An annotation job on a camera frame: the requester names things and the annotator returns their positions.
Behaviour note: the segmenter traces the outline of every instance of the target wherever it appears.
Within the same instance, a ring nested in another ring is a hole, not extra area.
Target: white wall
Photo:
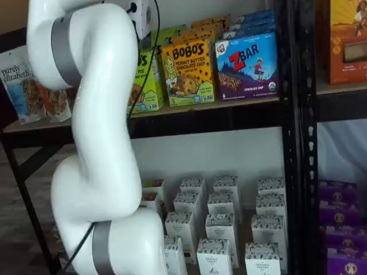
[[[182,178],[234,172],[246,208],[255,207],[256,181],[284,175],[280,128],[155,137],[132,141],[142,179],[164,178],[171,194]]]

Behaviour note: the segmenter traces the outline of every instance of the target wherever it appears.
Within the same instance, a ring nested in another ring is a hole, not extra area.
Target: green snack box
[[[138,68],[136,70],[135,81],[131,89],[130,98],[128,100],[127,112],[129,113],[135,99],[139,96],[146,73],[148,71],[151,58],[150,50],[141,50]],[[153,57],[153,63],[143,92],[139,96],[132,113],[142,113],[157,111],[163,106],[163,90],[161,78],[158,72],[157,59]]]

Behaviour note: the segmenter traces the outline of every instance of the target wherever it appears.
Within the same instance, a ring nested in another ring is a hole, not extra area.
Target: shelf
[[[131,138],[184,135],[190,133],[233,131],[281,126],[282,104],[279,98],[215,103],[170,108],[132,115]],[[71,119],[50,123],[48,119],[20,125],[13,122],[4,128],[2,139],[11,147],[37,147],[73,143]]]

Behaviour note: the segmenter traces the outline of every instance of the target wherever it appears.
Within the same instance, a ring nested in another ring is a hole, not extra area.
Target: black cable
[[[75,249],[73,256],[71,256],[71,258],[69,259],[69,261],[67,262],[67,264],[64,266],[64,268],[61,269],[59,272],[57,272],[56,275],[62,275],[62,274],[64,274],[67,271],[67,269],[71,265],[72,261],[77,256],[79,250],[81,249],[81,247],[85,243],[85,240],[88,238],[88,236],[92,232],[92,229],[94,228],[95,225],[96,225],[96,223],[95,222],[92,222],[92,224],[88,228],[87,232],[85,233],[83,239],[81,239],[80,243],[78,244],[77,248]]]
[[[140,98],[140,95],[143,92],[145,83],[147,82],[147,79],[148,79],[148,75],[149,75],[149,72],[150,72],[151,64],[153,63],[153,59],[154,59],[154,55],[155,55],[155,49],[157,48],[158,37],[159,37],[159,30],[161,29],[161,16],[159,14],[159,7],[158,7],[157,0],[154,0],[154,3],[155,3],[155,7],[157,8],[157,14],[158,14],[158,31],[157,31],[157,36],[155,37],[155,42],[154,42],[154,46],[153,46],[153,49],[152,49],[152,55],[151,55],[151,58],[150,58],[150,62],[149,62],[149,67],[148,67],[147,74],[145,75],[145,79],[144,79],[142,88],[140,89],[140,92],[139,92],[138,96],[135,98],[134,103],[131,106],[131,110],[128,113],[128,116],[127,116],[128,119],[131,118],[131,115],[132,115],[132,112],[133,112],[133,110],[135,108],[135,105],[138,102],[138,99]]]
[[[142,89],[140,90],[139,92],[139,95],[138,97],[135,99],[133,105],[132,105],[132,108],[130,110],[130,113],[128,115],[128,118],[131,117],[131,114],[132,114],[132,110],[134,109],[135,107],[135,104],[136,102],[138,101],[138,98],[140,97],[142,91],[143,91],[143,88],[145,86],[145,83],[147,82],[147,76],[149,75],[149,72],[150,72],[150,68],[151,68],[151,64],[153,63],[153,58],[154,58],[154,55],[155,55],[155,49],[157,47],[157,43],[158,43],[158,36],[159,36],[159,30],[161,28],[161,16],[159,15],[159,7],[158,7],[158,3],[157,3],[157,0],[154,0],[155,2],[155,7],[157,8],[157,13],[158,13],[158,31],[157,31],[157,36],[155,38],[155,42],[154,42],[154,47],[153,47],[153,51],[152,51],[152,56],[151,56],[151,59],[150,59],[150,63],[149,63],[149,67],[148,67],[148,72],[147,74],[145,75],[145,79],[144,79],[144,82],[143,82],[143,85],[142,85]],[[136,26],[135,26],[135,32],[136,32],[136,37],[138,39],[138,46],[139,46],[139,36],[138,36],[138,32],[136,30]],[[138,57],[140,58],[140,49],[138,47]],[[90,235],[90,233],[92,232],[94,226],[96,225],[95,222],[93,222],[90,227],[88,228],[87,232],[85,233],[83,239],[81,239],[80,243],[78,244],[77,248],[75,249],[73,255],[71,256],[71,258],[69,259],[69,261],[67,262],[67,264],[64,266],[63,269],[61,269],[59,272],[56,273],[56,275],[63,275],[66,270],[69,268],[69,266],[71,265],[71,263],[73,262],[73,260],[75,259],[75,257],[77,256],[78,252],[80,251],[80,249],[83,247],[85,241],[87,240],[88,236]]]

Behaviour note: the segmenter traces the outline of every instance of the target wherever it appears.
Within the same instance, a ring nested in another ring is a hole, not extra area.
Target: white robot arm
[[[98,2],[29,3],[34,75],[54,90],[79,86],[72,117],[78,155],[54,173],[52,209],[69,257],[96,223],[73,261],[78,274],[162,275],[162,221],[138,209],[142,186],[126,125],[138,58],[135,29],[122,8]]]

